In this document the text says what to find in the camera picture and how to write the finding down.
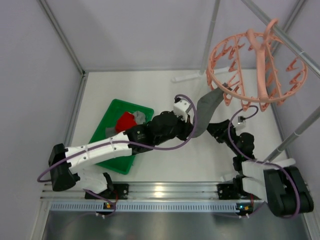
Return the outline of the dark grey sock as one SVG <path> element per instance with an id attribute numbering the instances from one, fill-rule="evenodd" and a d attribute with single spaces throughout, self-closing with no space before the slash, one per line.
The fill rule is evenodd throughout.
<path id="1" fill-rule="evenodd" d="M 192 138 L 198 138 L 207 130 L 214 112 L 224 100 L 224 93 L 222 89 L 216 88 L 198 100 L 195 114 L 196 124 L 193 124 L 195 130 Z"/>

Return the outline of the light grey sock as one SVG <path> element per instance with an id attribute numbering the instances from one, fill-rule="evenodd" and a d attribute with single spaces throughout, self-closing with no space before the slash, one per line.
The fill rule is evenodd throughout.
<path id="1" fill-rule="evenodd" d="M 132 115 L 137 125 L 141 125 L 146 122 L 146 115 L 143 112 L 135 111 L 132 113 Z"/>

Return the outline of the red santa sock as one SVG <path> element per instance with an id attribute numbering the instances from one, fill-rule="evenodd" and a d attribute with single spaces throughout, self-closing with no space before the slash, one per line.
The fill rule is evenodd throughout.
<path id="1" fill-rule="evenodd" d="M 120 132 L 126 131 L 136 125 L 137 125 L 137 123 L 135 121 L 135 116 L 126 111 L 117 120 L 116 125 L 115 125 L 115 130 L 117 133 L 120 133 Z"/>

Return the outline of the pink round clip hanger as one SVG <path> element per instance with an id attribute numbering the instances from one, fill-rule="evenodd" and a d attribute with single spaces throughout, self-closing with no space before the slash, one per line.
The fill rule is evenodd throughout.
<path id="1" fill-rule="evenodd" d="M 285 71 L 295 72 L 289 83 L 289 90 L 283 91 L 279 70 L 276 66 L 275 57 L 272 54 L 272 44 L 284 42 L 274 34 L 274 26 L 278 19 L 269 21 L 264 32 L 256 32 L 252 28 L 246 32 L 231 35 L 219 42 L 212 50 L 208 58 L 206 69 L 207 85 L 211 90 L 222 90 L 222 97 L 226 106 L 229 106 L 232 99 L 240 100 L 241 107 L 246 111 L 251 104 L 258 103 L 261 112 L 264 112 L 271 103 L 282 105 L 286 99 L 295 95 L 305 84 L 308 77 L 308 67 L 296 56 L 286 67 Z M 255 55 L 256 76 L 253 80 L 246 80 L 243 76 L 241 64 L 241 49 L 248 45 L 248 51 Z M 232 77 L 226 80 L 219 80 L 216 65 L 218 61 L 227 57 L 231 62 L 227 72 Z"/>

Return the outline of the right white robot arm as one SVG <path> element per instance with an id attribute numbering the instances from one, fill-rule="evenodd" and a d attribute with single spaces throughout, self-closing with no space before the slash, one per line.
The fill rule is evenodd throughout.
<path id="1" fill-rule="evenodd" d="M 313 198 L 293 158 L 258 163 L 253 154 L 254 136 L 248 132 L 237 134 L 229 120 L 210 123 L 206 130 L 235 153 L 233 167 L 238 175 L 232 180 L 233 192 L 220 195 L 220 199 L 253 195 L 263 200 L 275 216 L 283 218 L 314 210 Z"/>

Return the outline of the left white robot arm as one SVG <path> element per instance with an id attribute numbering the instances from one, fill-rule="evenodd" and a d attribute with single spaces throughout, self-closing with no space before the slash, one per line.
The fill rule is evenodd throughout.
<path id="1" fill-rule="evenodd" d="M 52 190 L 62 192 L 75 186 L 96 195 L 114 190 L 108 173 L 95 173 L 86 168 L 119 158 L 160 149 L 160 144 L 178 138 L 186 142 L 193 130 L 190 115 L 164 111 L 151 121 L 135 125 L 114 136 L 88 145 L 52 148 L 48 165 Z"/>

